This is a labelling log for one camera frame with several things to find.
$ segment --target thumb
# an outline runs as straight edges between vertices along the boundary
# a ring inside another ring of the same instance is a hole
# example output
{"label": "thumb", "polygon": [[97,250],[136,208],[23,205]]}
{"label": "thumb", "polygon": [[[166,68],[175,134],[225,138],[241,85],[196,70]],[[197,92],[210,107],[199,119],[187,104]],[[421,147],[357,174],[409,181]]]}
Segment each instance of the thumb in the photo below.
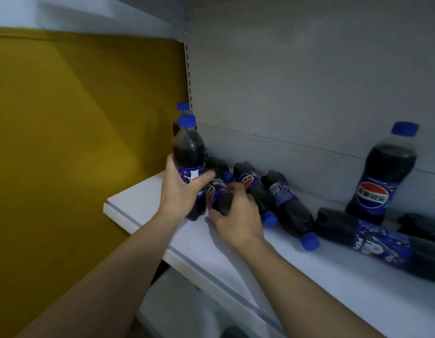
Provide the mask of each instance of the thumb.
{"label": "thumb", "polygon": [[213,223],[216,224],[216,222],[222,218],[222,214],[219,211],[216,211],[215,209],[211,209],[210,212],[208,213],[208,216],[210,216],[210,219]]}
{"label": "thumb", "polygon": [[198,193],[214,178],[215,175],[216,173],[214,171],[207,171],[199,176],[196,180],[193,180],[191,183],[189,183],[189,186],[194,193]]}

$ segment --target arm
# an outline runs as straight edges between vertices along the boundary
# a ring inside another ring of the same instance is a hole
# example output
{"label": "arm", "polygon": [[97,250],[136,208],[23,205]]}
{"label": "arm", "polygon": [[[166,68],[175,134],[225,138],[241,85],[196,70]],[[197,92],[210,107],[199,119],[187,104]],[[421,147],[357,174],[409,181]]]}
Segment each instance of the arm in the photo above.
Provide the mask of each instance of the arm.
{"label": "arm", "polygon": [[220,237],[246,261],[289,337],[383,337],[286,261],[263,237],[258,207],[240,183],[228,216],[211,210]]}
{"label": "arm", "polygon": [[185,184],[168,156],[156,215],[34,319],[18,337],[123,337],[164,251],[197,193],[214,177]]}

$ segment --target person's left hand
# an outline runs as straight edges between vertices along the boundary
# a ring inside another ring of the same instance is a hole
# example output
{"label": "person's left hand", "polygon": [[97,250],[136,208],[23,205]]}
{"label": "person's left hand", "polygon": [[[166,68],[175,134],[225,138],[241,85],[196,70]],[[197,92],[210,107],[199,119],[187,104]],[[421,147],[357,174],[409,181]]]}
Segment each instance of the person's left hand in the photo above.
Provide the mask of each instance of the person's left hand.
{"label": "person's left hand", "polygon": [[169,214],[179,222],[191,212],[197,193],[215,176],[208,171],[186,184],[175,167],[172,154],[167,156],[166,171],[161,186],[161,202],[158,212]]}

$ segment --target plastic bottle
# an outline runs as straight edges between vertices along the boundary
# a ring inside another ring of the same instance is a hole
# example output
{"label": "plastic bottle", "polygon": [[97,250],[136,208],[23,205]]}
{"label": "plastic bottle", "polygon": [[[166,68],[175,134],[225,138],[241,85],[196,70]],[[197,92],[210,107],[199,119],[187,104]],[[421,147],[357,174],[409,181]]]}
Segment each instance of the plastic bottle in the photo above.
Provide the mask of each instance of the plastic bottle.
{"label": "plastic bottle", "polygon": [[377,257],[395,268],[435,281],[435,242],[390,232],[343,211],[321,208],[314,231],[322,238]]}
{"label": "plastic bottle", "polygon": [[265,227],[274,227],[277,224],[277,217],[274,213],[274,196],[265,189],[255,172],[254,166],[248,161],[236,163],[233,176],[237,182],[244,185],[246,192],[254,197],[263,225]]}
{"label": "plastic bottle", "polygon": [[397,222],[401,224],[401,228],[398,230],[400,233],[435,242],[435,219],[407,213]]}
{"label": "plastic bottle", "polygon": [[207,204],[211,208],[219,211],[222,215],[227,216],[230,207],[232,206],[233,193],[228,189],[226,183],[223,181],[221,171],[219,169],[210,170],[214,170],[216,176],[203,189]]}
{"label": "plastic bottle", "polygon": [[374,146],[346,212],[374,224],[381,224],[396,188],[416,161],[414,136],[418,125],[396,122],[391,135]]}
{"label": "plastic bottle", "polygon": [[206,148],[205,148],[205,168],[219,170],[222,176],[222,180],[226,184],[233,181],[233,175],[232,172],[230,172],[227,163],[222,159],[218,159],[215,156],[212,156],[208,151],[208,149]]}
{"label": "plastic bottle", "polygon": [[286,232],[300,238],[305,250],[318,248],[319,238],[313,232],[313,216],[294,194],[283,174],[270,169],[261,177],[261,182],[274,196],[276,215]]}
{"label": "plastic bottle", "polygon": [[[195,129],[194,115],[181,115],[180,130],[174,137],[172,152],[178,173],[183,181],[189,184],[203,173],[205,160],[205,145],[202,137]],[[194,207],[187,215],[187,219],[196,220],[206,210],[205,196],[201,190],[197,194]]]}
{"label": "plastic bottle", "polygon": [[177,110],[181,111],[181,113],[179,115],[179,119],[174,121],[174,123],[172,124],[172,132],[174,133],[174,136],[177,135],[178,131],[180,130],[180,126],[178,123],[180,120],[180,116],[189,113],[189,102],[178,102]]}

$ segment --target forearm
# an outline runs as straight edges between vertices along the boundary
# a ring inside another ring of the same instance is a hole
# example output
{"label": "forearm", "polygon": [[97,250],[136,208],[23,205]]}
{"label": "forearm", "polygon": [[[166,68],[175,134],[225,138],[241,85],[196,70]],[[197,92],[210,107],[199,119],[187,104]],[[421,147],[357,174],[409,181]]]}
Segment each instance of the forearm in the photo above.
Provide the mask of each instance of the forearm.
{"label": "forearm", "polygon": [[382,337],[267,242],[246,244],[240,254],[252,270],[289,337]]}
{"label": "forearm", "polygon": [[177,226],[177,219],[156,214],[20,336],[124,336]]}

